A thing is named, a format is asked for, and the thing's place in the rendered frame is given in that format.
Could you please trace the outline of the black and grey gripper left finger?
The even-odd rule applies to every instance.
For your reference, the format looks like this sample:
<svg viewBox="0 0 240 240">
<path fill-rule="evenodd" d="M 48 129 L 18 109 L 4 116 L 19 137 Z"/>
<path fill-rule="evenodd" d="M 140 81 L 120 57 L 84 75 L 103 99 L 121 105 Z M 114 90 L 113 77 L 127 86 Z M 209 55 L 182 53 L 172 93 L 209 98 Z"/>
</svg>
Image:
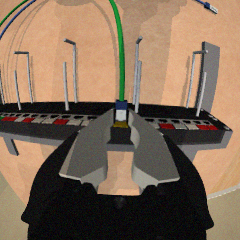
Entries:
<svg viewBox="0 0 240 240">
<path fill-rule="evenodd" d="M 115 124 L 116 109 L 71 134 L 39 168 L 30 191 L 29 201 L 21 215 L 27 224 L 48 199 L 67 192 L 81 192 L 82 184 L 92 183 L 98 193 L 106 180 L 108 157 L 105 145 L 111 139 L 110 127 Z M 102 143 L 103 142 L 103 143 Z"/>
</svg>

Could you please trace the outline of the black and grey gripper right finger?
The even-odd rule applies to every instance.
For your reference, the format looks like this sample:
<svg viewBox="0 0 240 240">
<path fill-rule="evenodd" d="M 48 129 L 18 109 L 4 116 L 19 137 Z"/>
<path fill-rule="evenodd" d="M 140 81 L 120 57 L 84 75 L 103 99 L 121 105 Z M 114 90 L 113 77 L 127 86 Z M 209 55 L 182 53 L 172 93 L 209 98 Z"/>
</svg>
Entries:
<svg viewBox="0 0 240 240">
<path fill-rule="evenodd" d="M 198 212 L 205 229 L 212 228 L 205 187 L 190 159 L 167 135 L 130 108 L 126 109 L 126 122 L 132 126 L 130 140 L 135 151 L 131 176 L 139 186 L 139 195 L 147 185 L 155 185 L 157 194 L 185 201 Z"/>
</svg>

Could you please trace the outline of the black network port rack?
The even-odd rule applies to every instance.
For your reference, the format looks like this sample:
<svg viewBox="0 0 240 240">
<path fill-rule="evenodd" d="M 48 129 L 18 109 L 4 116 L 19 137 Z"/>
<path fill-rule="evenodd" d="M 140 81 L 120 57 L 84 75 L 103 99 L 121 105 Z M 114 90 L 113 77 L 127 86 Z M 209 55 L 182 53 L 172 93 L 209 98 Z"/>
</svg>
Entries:
<svg viewBox="0 0 240 240">
<path fill-rule="evenodd" d="M 138 61 L 138 54 L 139 43 L 142 39 L 143 37 L 139 36 L 136 41 L 133 102 L 127 104 L 127 109 L 132 109 L 163 135 L 172 139 L 181 151 L 185 151 L 183 153 L 191 162 L 193 162 L 197 151 L 226 148 L 233 131 L 210 114 L 217 85 L 220 47 L 204 41 L 202 42 L 202 50 L 193 52 L 186 107 L 141 104 L 139 103 L 139 95 L 142 61 Z M 20 102 L 17 74 L 14 70 L 18 103 L 5 103 L 0 70 L 0 137 L 4 137 L 7 149 L 12 155 L 19 155 L 13 139 L 59 147 L 72 133 L 78 132 L 111 108 L 115 108 L 115 102 L 77 102 L 76 43 L 66 38 L 63 41 L 73 45 L 74 101 L 68 101 L 66 62 L 63 62 L 65 96 L 63 102 L 33 102 L 28 51 L 14 51 L 13 54 L 27 54 L 31 102 Z M 195 54 L 202 54 L 201 69 L 195 106 L 189 108 Z M 105 146 L 107 151 L 135 151 L 135 145 L 130 140 L 131 127 L 126 124 L 126 120 L 115 120 L 115 124 L 110 127 L 110 130 L 111 139 Z"/>
</svg>

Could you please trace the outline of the green patch cord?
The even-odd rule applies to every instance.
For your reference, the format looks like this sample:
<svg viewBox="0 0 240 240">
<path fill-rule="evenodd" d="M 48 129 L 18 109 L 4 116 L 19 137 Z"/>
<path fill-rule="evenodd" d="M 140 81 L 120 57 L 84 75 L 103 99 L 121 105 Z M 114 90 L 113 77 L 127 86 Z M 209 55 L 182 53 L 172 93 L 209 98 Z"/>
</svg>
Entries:
<svg viewBox="0 0 240 240">
<path fill-rule="evenodd" d="M 19 5 L 17 5 L 0 23 L 1 25 L 4 21 L 21 5 L 29 0 L 24 0 Z M 119 88 L 119 101 L 124 101 L 125 95 L 125 54 L 124 54 L 124 40 L 123 40 L 123 32 L 122 32 L 122 25 L 120 20 L 120 15 L 118 8 L 114 2 L 114 0 L 109 0 L 115 15 L 116 26 L 117 26 L 117 33 L 118 33 L 118 43 L 119 43 L 119 63 L 120 63 L 120 88 Z"/>
</svg>

